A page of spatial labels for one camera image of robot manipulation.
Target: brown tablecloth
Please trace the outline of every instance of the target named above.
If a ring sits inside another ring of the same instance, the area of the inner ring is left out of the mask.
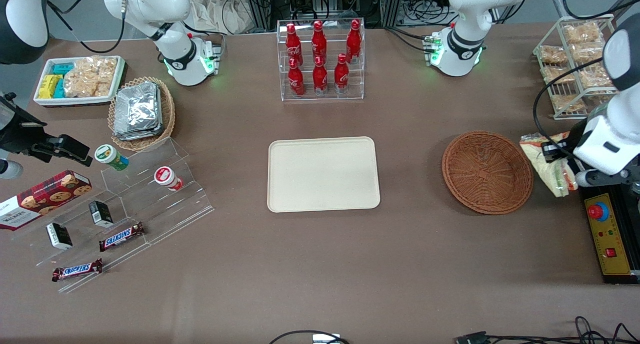
[[[458,134],[491,130],[517,141],[535,132],[542,78],[530,55],[550,27],[494,26],[480,64],[462,78],[368,30],[365,99],[345,103],[282,103],[274,34],[229,37],[220,74],[195,87],[169,77],[151,41],[124,41],[114,53],[129,64],[127,79],[169,86],[173,137],[215,211],[68,295],[33,266],[29,248],[0,233],[0,341],[264,344],[313,329],[354,344],[450,343],[480,330],[571,335],[576,315],[597,330],[626,321],[640,331],[639,288],[601,284],[577,194],[556,199],[536,176],[524,207],[487,216],[458,203],[442,179],[441,155]],[[89,53],[52,41],[45,55]],[[29,110],[51,134],[92,148],[109,142],[106,107]],[[541,111],[551,111],[546,98]],[[543,123],[550,132],[571,125]],[[379,207],[267,209],[271,142],[359,135],[375,141]],[[0,183],[0,200],[62,169],[97,181],[104,168],[18,160],[25,173]]]

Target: white tray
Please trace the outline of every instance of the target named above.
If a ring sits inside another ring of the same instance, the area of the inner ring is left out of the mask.
[[[270,211],[371,209],[380,203],[369,137],[275,141],[269,146]]]
[[[38,98],[38,91],[42,85],[42,81],[44,80],[44,76],[51,74],[51,68],[54,64],[60,63],[73,63],[78,59],[82,59],[84,57],[69,57],[69,58],[52,58],[46,60],[44,64],[44,69],[42,69],[42,73],[40,74],[40,79],[38,81],[38,87],[36,87],[36,93],[33,94],[33,101],[41,105],[42,107],[75,107],[81,105],[95,105],[96,103],[109,104],[112,100],[112,97],[116,95],[118,91],[118,87],[122,78],[122,73],[124,71],[125,61],[119,55],[105,55],[106,58],[115,58],[118,60],[116,64],[116,70],[113,74],[113,80],[111,80],[111,87],[109,89],[109,94],[106,96],[99,97],[83,97],[83,98]]]

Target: wicker basket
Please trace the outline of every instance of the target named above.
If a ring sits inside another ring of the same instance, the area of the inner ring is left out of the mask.
[[[174,124],[176,123],[176,108],[174,107],[174,99],[171,97],[171,93],[167,88],[167,85],[163,83],[163,81],[144,76],[142,78],[136,78],[131,80],[123,85],[123,87],[132,87],[133,85],[141,84],[145,81],[153,82],[160,87],[160,102],[162,104],[162,122],[164,123],[164,132],[161,135],[154,135],[153,137],[134,139],[133,141],[121,141],[115,136],[112,136],[113,142],[120,148],[130,151],[141,151],[149,146],[153,146],[154,144],[163,141],[167,137],[171,135],[171,132],[174,130]],[[115,122],[115,104],[116,98],[113,97],[111,99],[111,104],[109,105],[109,117],[107,119],[109,123],[110,130],[114,130],[114,122]]]
[[[469,132],[451,141],[442,157],[442,175],[457,200],[483,214],[513,212],[533,189],[524,153],[491,132]]]

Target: coca-cola bottle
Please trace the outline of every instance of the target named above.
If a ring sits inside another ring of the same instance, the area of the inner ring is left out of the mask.
[[[325,60],[318,55],[313,61],[315,62],[315,67],[313,67],[313,90],[316,96],[323,97],[329,91]]]
[[[296,26],[293,23],[286,24],[286,54],[289,58],[295,58],[297,65],[302,67],[302,44],[296,34]]]
[[[305,83],[302,78],[302,71],[298,68],[298,60],[288,59],[288,83],[291,86],[293,98],[302,98],[305,95]]]
[[[351,21],[351,30],[347,35],[347,62],[358,64],[360,62],[362,35],[360,33],[360,21]]]
[[[322,21],[314,21],[313,23],[313,36],[311,37],[311,48],[313,50],[313,57],[322,57],[324,62],[327,63],[327,38],[322,31]]]
[[[347,55],[340,53],[338,55],[338,64],[335,66],[334,84],[335,92],[338,94],[347,93],[347,85],[349,84],[349,66],[347,66]]]

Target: emergency stop button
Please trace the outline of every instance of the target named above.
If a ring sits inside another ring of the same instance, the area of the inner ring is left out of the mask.
[[[602,202],[598,202],[594,205],[590,205],[587,208],[587,214],[589,218],[595,219],[596,221],[603,222],[609,218],[609,208],[606,204]]]

